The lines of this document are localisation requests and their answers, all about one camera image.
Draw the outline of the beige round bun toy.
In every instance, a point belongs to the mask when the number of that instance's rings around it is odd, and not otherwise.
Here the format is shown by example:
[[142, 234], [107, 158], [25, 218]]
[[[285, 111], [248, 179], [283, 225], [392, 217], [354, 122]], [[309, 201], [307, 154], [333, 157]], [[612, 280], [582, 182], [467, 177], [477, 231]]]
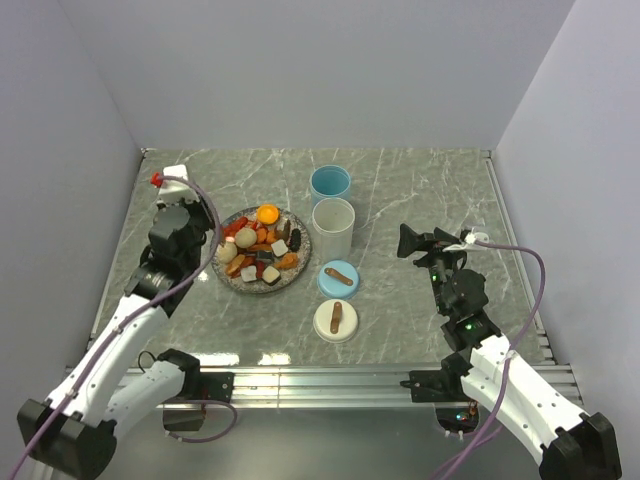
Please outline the beige round bun toy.
[[257, 233], [252, 228], [244, 227], [235, 234], [234, 241], [237, 247], [248, 249], [257, 242]]

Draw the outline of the orange round toy food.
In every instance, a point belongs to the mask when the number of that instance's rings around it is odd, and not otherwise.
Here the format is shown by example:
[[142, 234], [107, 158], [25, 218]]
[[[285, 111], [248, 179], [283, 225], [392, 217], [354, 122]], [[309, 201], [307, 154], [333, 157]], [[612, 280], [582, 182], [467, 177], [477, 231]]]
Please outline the orange round toy food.
[[262, 204], [256, 210], [256, 220], [263, 225], [274, 225], [280, 218], [279, 208], [272, 204]]

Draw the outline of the white lid brown handle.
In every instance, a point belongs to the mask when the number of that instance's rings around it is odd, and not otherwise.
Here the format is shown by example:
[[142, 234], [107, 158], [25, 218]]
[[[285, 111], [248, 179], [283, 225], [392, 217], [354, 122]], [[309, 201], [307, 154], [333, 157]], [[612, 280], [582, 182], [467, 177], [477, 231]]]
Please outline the white lid brown handle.
[[339, 344], [355, 336], [359, 318], [355, 308], [345, 300], [331, 299], [319, 305], [313, 317], [313, 327], [326, 342]]

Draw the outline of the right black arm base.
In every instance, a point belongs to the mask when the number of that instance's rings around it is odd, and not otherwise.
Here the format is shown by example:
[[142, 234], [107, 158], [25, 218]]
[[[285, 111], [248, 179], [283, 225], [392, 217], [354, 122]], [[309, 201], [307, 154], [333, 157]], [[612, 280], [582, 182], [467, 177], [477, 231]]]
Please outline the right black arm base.
[[436, 421], [448, 434], [464, 438], [475, 433], [480, 420], [478, 403], [465, 395], [460, 380], [442, 370], [412, 370], [400, 386], [410, 390], [413, 403], [433, 403]]

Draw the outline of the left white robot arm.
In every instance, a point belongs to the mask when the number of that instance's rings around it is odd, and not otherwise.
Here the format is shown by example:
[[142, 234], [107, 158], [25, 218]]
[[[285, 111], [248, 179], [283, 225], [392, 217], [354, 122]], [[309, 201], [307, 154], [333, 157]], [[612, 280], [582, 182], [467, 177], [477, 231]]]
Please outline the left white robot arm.
[[149, 243], [108, 325], [75, 369], [42, 401], [27, 400], [17, 422], [31, 457], [74, 479], [96, 479], [118, 441], [166, 400], [195, 399], [202, 388], [200, 363], [169, 349], [141, 378], [119, 386], [135, 355], [173, 315], [210, 263], [204, 244], [220, 241], [210, 200], [163, 200]]

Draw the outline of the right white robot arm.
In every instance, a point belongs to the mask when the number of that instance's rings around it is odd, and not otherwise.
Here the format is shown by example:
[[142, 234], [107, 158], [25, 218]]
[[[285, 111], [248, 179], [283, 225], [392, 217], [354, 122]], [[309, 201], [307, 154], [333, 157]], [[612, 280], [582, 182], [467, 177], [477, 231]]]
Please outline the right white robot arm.
[[589, 414], [567, 400], [516, 351], [485, 311], [485, 277], [466, 266], [470, 251], [494, 248], [482, 231], [457, 236], [440, 228], [417, 233], [399, 227], [397, 255], [419, 252], [452, 352], [438, 370], [413, 370], [402, 386], [415, 403], [468, 402], [488, 410], [468, 446], [442, 464], [435, 479], [449, 479], [480, 444], [493, 438], [499, 422], [535, 460], [543, 479], [619, 479], [622, 468], [616, 434], [601, 413]]

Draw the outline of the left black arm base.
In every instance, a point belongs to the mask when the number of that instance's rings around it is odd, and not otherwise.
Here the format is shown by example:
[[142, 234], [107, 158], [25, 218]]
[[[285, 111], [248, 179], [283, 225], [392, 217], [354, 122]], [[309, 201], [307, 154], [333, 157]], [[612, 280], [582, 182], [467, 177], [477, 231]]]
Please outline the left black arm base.
[[[188, 401], [216, 400], [231, 404], [235, 374], [229, 371], [205, 372], [200, 376], [199, 386], [187, 396]], [[181, 403], [182, 398], [172, 399], [162, 406], [163, 428], [171, 433], [200, 432], [208, 417], [209, 404]]]

